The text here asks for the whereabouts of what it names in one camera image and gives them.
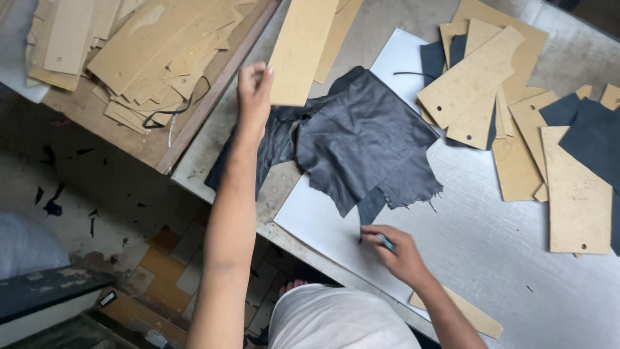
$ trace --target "pen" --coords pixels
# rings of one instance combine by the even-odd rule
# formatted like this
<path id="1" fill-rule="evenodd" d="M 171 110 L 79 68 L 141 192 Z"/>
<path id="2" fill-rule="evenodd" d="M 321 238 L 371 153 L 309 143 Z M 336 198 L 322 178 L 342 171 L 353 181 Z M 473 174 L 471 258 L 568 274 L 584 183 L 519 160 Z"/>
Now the pen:
<path id="1" fill-rule="evenodd" d="M 377 234 L 375 235 L 379 238 L 379 240 L 383 243 L 383 245 L 392 253 L 396 253 L 396 251 L 394 251 L 394 244 L 385 237 L 385 235 L 383 234 Z"/>

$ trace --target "wooden board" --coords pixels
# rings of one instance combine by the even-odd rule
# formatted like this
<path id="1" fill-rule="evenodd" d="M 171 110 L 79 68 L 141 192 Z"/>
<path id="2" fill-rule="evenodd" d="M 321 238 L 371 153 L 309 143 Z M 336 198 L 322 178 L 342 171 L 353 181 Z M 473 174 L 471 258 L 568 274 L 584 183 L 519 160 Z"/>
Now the wooden board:
<path id="1" fill-rule="evenodd" d="M 549 188 L 546 184 L 542 184 L 540 188 L 534 194 L 534 198 L 539 202 L 547 202 L 549 201 Z"/>
<path id="2" fill-rule="evenodd" d="M 473 51 L 477 50 L 482 44 L 489 41 L 500 31 L 502 30 L 494 25 L 486 24 L 485 22 L 472 18 L 469 21 L 469 29 L 467 30 L 465 57 L 469 56 Z M 450 124 L 446 137 L 467 144 L 470 147 L 486 150 L 487 140 L 489 138 L 489 127 L 495 105 L 495 95 L 496 93 L 494 91 L 487 92 L 485 99 L 482 101 L 483 104 L 467 112 Z M 501 137 L 503 135 L 503 123 L 501 121 L 497 122 L 497 120 L 498 117 L 496 113 L 495 127 L 497 131 L 498 125 L 501 126 L 499 130 Z"/>
<path id="3" fill-rule="evenodd" d="M 469 21 L 465 20 L 458 23 L 445 23 L 439 25 L 441 34 L 441 44 L 443 45 L 443 53 L 446 55 L 446 66 L 450 69 L 450 45 L 455 35 L 467 34 L 469 29 Z"/>
<path id="4" fill-rule="evenodd" d="M 541 128 L 549 181 L 549 249 L 607 255 L 613 188 L 558 145 L 569 128 Z"/>
<path id="5" fill-rule="evenodd" d="M 445 129 L 479 106 L 513 74 L 512 55 L 524 41 L 512 26 L 503 29 L 417 94 L 437 124 Z"/>
<path id="6" fill-rule="evenodd" d="M 579 99 L 583 99 L 583 98 L 590 98 L 590 94 L 592 93 L 592 86 L 590 85 L 583 85 L 582 87 L 578 88 L 575 93 L 577 94 L 577 97 L 579 97 Z"/>
<path id="7" fill-rule="evenodd" d="M 200 14 L 190 25 L 181 30 L 142 68 L 129 85 L 127 85 L 125 90 L 123 90 L 123 95 L 128 101 L 133 101 L 135 99 L 140 104 L 146 102 L 151 95 L 165 87 L 165 84 L 155 84 L 154 89 L 150 89 L 147 93 L 143 93 L 143 89 L 147 86 L 153 86 L 157 80 L 155 77 L 158 73 L 164 70 L 166 65 L 170 63 L 179 52 L 182 52 L 204 36 L 213 33 L 227 24 L 233 23 L 235 19 L 235 15 L 230 6 L 230 0 L 215 0 L 207 10 Z"/>
<path id="8" fill-rule="evenodd" d="M 503 86 L 500 86 L 497 89 L 496 102 L 497 102 L 496 120 L 497 119 L 502 120 L 503 131 L 505 135 L 514 137 L 515 130 L 512 126 L 512 122 L 510 122 L 510 120 L 512 119 L 512 115 L 510 114 L 510 111 L 508 110 L 508 104 L 506 102 L 506 95 L 504 94 Z"/>
<path id="9" fill-rule="evenodd" d="M 206 79 L 199 80 L 199 83 L 204 81 L 204 85 L 208 86 L 210 81 L 210 89 L 206 92 L 200 104 L 194 103 L 192 105 L 192 108 L 189 110 L 192 113 L 191 118 L 187 121 L 179 135 L 173 138 L 174 141 L 172 145 L 168 147 L 166 153 L 155 167 L 160 173 L 166 174 L 170 172 L 174 164 L 179 160 L 179 157 L 192 141 L 194 135 L 198 132 L 209 113 L 215 108 L 215 105 L 224 93 L 231 78 L 237 73 L 241 63 L 246 58 L 252 46 L 254 46 L 260 33 L 263 31 L 280 3 L 277 0 L 256 0 L 254 4 L 257 4 L 256 8 L 245 16 L 243 22 L 233 30 L 231 36 L 228 38 L 228 43 L 231 48 L 227 51 L 219 51 L 215 55 L 213 61 L 211 61 L 211 64 L 205 69 L 204 76 Z M 223 65 L 223 61 L 226 58 L 228 58 L 228 61 L 226 61 L 227 64 Z M 197 94 L 196 89 L 194 89 L 194 94 L 196 96 L 202 96 L 201 94 Z"/>
<path id="10" fill-rule="evenodd" d="M 191 74 L 194 66 L 198 63 L 198 60 L 200 60 L 201 57 L 204 57 L 205 53 L 217 48 L 222 41 L 225 41 L 226 38 L 230 36 L 233 29 L 235 29 L 236 24 L 237 23 L 235 22 L 225 25 L 183 50 L 183 52 L 178 54 L 168 65 L 168 69 L 164 74 L 164 79 Z"/>
<path id="11" fill-rule="evenodd" d="M 458 294 L 454 293 L 451 289 L 443 286 L 443 289 L 448 294 L 448 297 L 452 299 L 456 307 L 463 313 L 463 316 L 469 321 L 469 323 L 478 332 L 484 333 L 493 338 L 500 338 L 503 332 L 503 327 L 497 321 L 493 320 L 482 310 L 474 307 L 471 303 L 467 302 Z M 420 299 L 417 293 L 414 293 L 409 299 L 409 304 L 414 307 L 426 310 L 424 303 Z"/>
<path id="12" fill-rule="evenodd" d="M 458 23 L 472 18 L 496 27 L 511 25 L 525 37 L 525 43 L 519 46 L 513 55 L 512 65 L 515 74 L 502 84 L 508 105 L 520 101 L 521 93 L 534 70 L 538 56 L 543 51 L 544 43 L 549 34 L 501 13 L 478 0 L 461 0 L 452 22 Z"/>
<path id="13" fill-rule="evenodd" d="M 338 0 L 291 1 L 269 59 L 273 105 L 306 103 L 337 5 Z"/>
<path id="14" fill-rule="evenodd" d="M 47 20 L 50 15 L 51 2 L 49 0 L 41 0 L 38 2 L 35 16 L 41 20 Z"/>
<path id="15" fill-rule="evenodd" d="M 327 34 L 327 41 L 319 60 L 319 66 L 314 74 L 314 80 L 319 84 L 325 83 L 327 74 L 336 61 L 342 42 L 344 42 L 348 30 L 353 24 L 357 11 L 360 10 L 361 2 L 362 0 L 340 0 L 338 2 L 338 8 L 334 14 L 332 26 L 329 29 L 329 34 Z"/>
<path id="16" fill-rule="evenodd" d="M 504 120 L 502 119 L 501 111 L 497 107 L 497 95 L 495 95 L 495 138 L 506 138 L 506 132 L 503 129 Z"/>
<path id="17" fill-rule="evenodd" d="M 112 24 L 114 18 L 120 6 L 120 0 L 106 0 L 104 11 L 97 23 L 93 36 L 102 40 L 108 40 L 110 38 L 110 31 L 112 30 Z"/>
<path id="18" fill-rule="evenodd" d="M 58 0 L 43 69 L 80 74 L 94 9 L 94 0 Z"/>
<path id="19" fill-rule="evenodd" d="M 243 16 L 237 13 L 236 11 L 232 12 L 232 17 L 234 18 L 234 22 L 229 23 L 225 25 L 224 27 L 211 33 L 211 34 L 214 34 L 215 36 L 211 37 L 211 40 L 207 43 L 207 45 L 202 47 L 202 51 L 198 54 L 198 61 L 200 61 L 202 58 L 207 56 L 207 54 L 209 54 L 216 46 L 218 46 L 222 40 L 228 37 L 224 35 L 230 35 L 232 30 L 234 30 L 234 28 L 243 20 Z M 196 68 L 196 63 L 198 63 L 198 61 L 196 61 L 193 64 L 192 69 L 190 70 L 190 74 Z M 135 97 L 136 101 L 140 104 L 144 103 L 149 98 L 152 98 L 157 91 L 160 91 L 164 89 L 166 86 L 171 85 L 175 81 L 176 76 L 166 78 L 166 75 L 168 72 L 169 71 L 167 68 L 162 67 L 160 72 L 157 75 L 150 77 L 150 79 L 143 84 L 141 90 L 136 95 Z"/>
<path id="20" fill-rule="evenodd" d="M 450 124 L 446 137 L 470 147 L 486 150 L 494 105 L 495 91 L 491 90 L 475 108 L 470 109 Z"/>
<path id="21" fill-rule="evenodd" d="M 270 0 L 256 0 L 253 4 L 242 6 L 249 7 L 249 10 L 246 12 L 244 20 L 233 30 L 228 40 L 231 48 L 228 51 L 218 52 L 216 55 L 216 58 L 219 57 L 218 62 L 215 62 L 214 59 L 207 67 L 207 70 L 205 70 L 215 76 L 215 79 L 210 81 L 213 87 L 212 92 L 209 92 L 210 94 L 216 94 L 217 86 L 215 86 L 214 82 L 217 80 L 217 77 L 222 76 L 221 85 L 228 85 L 243 58 L 263 31 L 271 15 L 273 15 L 278 3 L 276 1 L 270 2 Z M 231 57 L 235 54 L 240 58 L 232 62 L 229 70 L 224 71 L 227 64 L 231 61 Z M 173 127 L 170 127 L 171 123 L 169 122 L 164 128 L 151 129 L 146 135 L 138 134 L 123 125 L 119 125 L 117 121 L 104 116 L 107 104 L 92 93 L 96 84 L 85 78 L 80 78 L 79 80 L 79 86 L 73 93 L 66 93 L 59 89 L 51 88 L 43 98 L 43 103 L 55 111 L 62 112 L 73 122 L 102 137 L 152 168 L 156 168 L 163 157 L 168 154 L 169 158 L 166 158 L 167 166 L 161 172 L 167 171 L 174 165 L 208 115 L 204 109 L 199 109 L 199 106 L 202 105 L 201 103 L 194 104 L 190 106 L 188 111 L 176 117 Z M 201 79 L 194 88 L 194 96 L 198 98 L 205 94 L 208 89 L 209 84 L 205 79 Z M 215 103 L 214 101 L 217 101 L 217 99 L 210 99 L 210 101 Z M 191 126 L 186 129 L 185 127 L 196 110 L 199 110 L 201 120 L 193 121 L 190 124 Z M 170 148 L 168 147 L 169 135 L 172 142 L 172 147 Z M 182 142 L 180 139 L 177 139 L 179 135 L 182 136 Z"/>
<path id="22" fill-rule="evenodd" d="M 546 90 L 541 88 L 526 88 L 523 91 L 523 99 L 544 92 Z M 534 200 L 534 194 L 543 184 L 543 178 L 512 116 L 510 123 L 515 131 L 514 137 L 496 139 L 492 147 L 502 199 L 504 201 Z"/>
<path id="23" fill-rule="evenodd" d="M 483 43 L 489 41 L 503 29 L 472 18 L 467 30 L 467 43 L 465 44 L 465 57 L 477 50 Z"/>
<path id="24" fill-rule="evenodd" d="M 620 88 L 607 84 L 600 102 L 606 108 L 615 111 L 620 107 Z"/>
<path id="25" fill-rule="evenodd" d="M 172 88 L 185 99 L 189 99 L 192 95 L 193 87 L 202 77 L 206 66 L 211 63 L 211 60 L 213 60 L 213 57 L 215 57 L 217 52 L 217 50 L 211 50 L 211 52 L 207 53 L 206 56 L 196 63 L 191 74 L 176 77 L 176 79 L 172 82 Z"/>
<path id="26" fill-rule="evenodd" d="M 121 94 L 153 57 L 213 1 L 151 0 L 105 44 L 88 69 Z"/>
<path id="27" fill-rule="evenodd" d="M 548 91 L 508 107 L 545 183 L 547 183 L 547 169 L 542 151 L 543 141 L 540 136 L 540 128 L 546 127 L 547 122 L 539 110 L 557 100 L 555 92 Z"/>
<path id="28" fill-rule="evenodd" d="M 101 2 L 95 3 L 95 10 L 92 11 L 92 16 L 96 17 L 97 13 L 101 10 Z M 58 3 L 54 2 L 49 7 L 49 18 L 55 18 L 56 10 L 58 8 Z M 32 66 L 30 67 L 29 77 L 35 78 L 40 81 L 44 81 L 48 84 L 58 86 L 60 88 L 66 89 L 68 91 L 75 91 L 78 86 L 78 82 L 80 81 L 79 75 L 74 74 L 66 74 L 59 73 L 55 71 L 49 71 L 43 69 L 43 64 L 45 63 L 45 56 L 47 54 L 48 43 L 51 36 L 51 27 L 53 25 L 53 20 L 46 20 L 43 22 L 42 28 L 40 30 L 40 37 L 38 38 L 39 44 L 35 46 L 35 50 L 32 53 Z M 84 58 L 85 61 L 87 59 L 87 54 L 90 50 L 90 43 L 86 42 L 84 45 Z"/>

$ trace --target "hand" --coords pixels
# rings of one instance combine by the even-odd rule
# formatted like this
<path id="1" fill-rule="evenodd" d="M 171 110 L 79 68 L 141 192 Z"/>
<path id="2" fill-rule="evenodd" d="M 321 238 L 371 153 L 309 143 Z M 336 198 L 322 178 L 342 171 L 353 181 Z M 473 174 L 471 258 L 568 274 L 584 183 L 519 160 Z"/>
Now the hand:
<path id="1" fill-rule="evenodd" d="M 416 289 L 422 283 L 433 279 L 422 257 L 415 247 L 414 238 L 390 225 L 362 225 L 362 240 L 374 246 L 383 264 L 397 279 Z M 376 234 L 383 234 L 394 245 L 390 252 Z"/>
<path id="2" fill-rule="evenodd" d="M 273 68 L 265 63 L 254 63 L 239 70 L 239 123 L 237 132 L 259 142 L 265 135 L 271 104 L 269 95 L 273 84 Z"/>

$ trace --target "tile floor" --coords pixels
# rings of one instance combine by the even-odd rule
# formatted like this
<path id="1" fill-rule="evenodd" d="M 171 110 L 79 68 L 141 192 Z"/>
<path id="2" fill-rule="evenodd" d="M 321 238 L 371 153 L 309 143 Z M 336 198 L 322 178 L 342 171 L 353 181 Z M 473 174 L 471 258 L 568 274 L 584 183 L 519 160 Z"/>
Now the tile floor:
<path id="1" fill-rule="evenodd" d="M 128 278 L 133 294 L 143 296 L 191 322 L 202 270 L 202 241 L 209 209 L 199 213 L 182 235 L 170 230 L 147 240 L 148 250 Z M 256 236 L 246 294 L 246 335 L 258 338 L 269 325 L 280 288 L 295 278 L 334 283 L 294 256 Z M 248 342 L 246 348 L 260 348 Z"/>

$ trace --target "leather piece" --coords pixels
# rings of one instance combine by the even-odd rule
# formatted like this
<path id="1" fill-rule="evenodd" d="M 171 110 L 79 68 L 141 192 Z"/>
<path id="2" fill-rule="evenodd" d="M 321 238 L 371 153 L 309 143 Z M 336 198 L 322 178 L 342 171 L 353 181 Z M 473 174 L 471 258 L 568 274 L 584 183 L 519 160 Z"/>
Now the leather piece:
<path id="1" fill-rule="evenodd" d="M 304 123 L 323 106 L 329 103 L 335 95 L 355 80 L 364 68 L 356 66 L 348 73 L 334 81 L 326 96 L 308 99 L 303 107 L 272 107 L 265 126 L 265 136 L 260 141 L 256 164 L 256 198 L 263 186 L 269 169 L 277 164 L 293 159 L 293 147 L 291 146 L 290 132 L 295 123 Z M 206 177 L 205 185 L 217 191 L 221 180 L 224 165 L 230 151 L 232 140 L 236 134 L 236 127 L 224 144 L 222 151 L 211 167 Z"/>
<path id="2" fill-rule="evenodd" d="M 577 161 L 620 188 L 620 109 L 615 112 L 599 102 L 584 98 L 573 126 L 559 145 Z"/>
<path id="3" fill-rule="evenodd" d="M 577 118 L 580 103 L 577 94 L 571 93 L 540 109 L 540 113 L 548 126 L 571 126 Z"/>
<path id="4" fill-rule="evenodd" d="M 441 40 L 428 45 L 420 45 L 420 61 L 422 73 L 424 73 L 424 87 L 426 87 L 443 74 L 443 67 L 446 65 L 446 55 L 443 52 Z"/>
<path id="5" fill-rule="evenodd" d="M 299 126 L 296 156 L 310 173 L 310 186 L 329 195 L 345 217 L 416 150 L 425 151 L 437 138 L 415 111 L 365 70 Z"/>
<path id="6" fill-rule="evenodd" d="M 611 202 L 611 248 L 620 256 L 620 195 L 616 190 Z"/>
<path id="7" fill-rule="evenodd" d="M 379 188 L 374 187 L 362 201 L 357 203 L 357 210 L 360 213 L 360 224 L 372 224 L 385 205 L 386 201 L 383 198 L 383 193 Z"/>
<path id="8" fill-rule="evenodd" d="M 418 149 L 377 185 L 390 209 L 405 207 L 416 201 L 426 201 L 443 192 L 428 164 L 427 149 Z"/>
<path id="9" fill-rule="evenodd" d="M 457 65 L 465 58 L 465 46 L 467 45 L 467 34 L 455 35 L 450 44 L 450 67 Z"/>

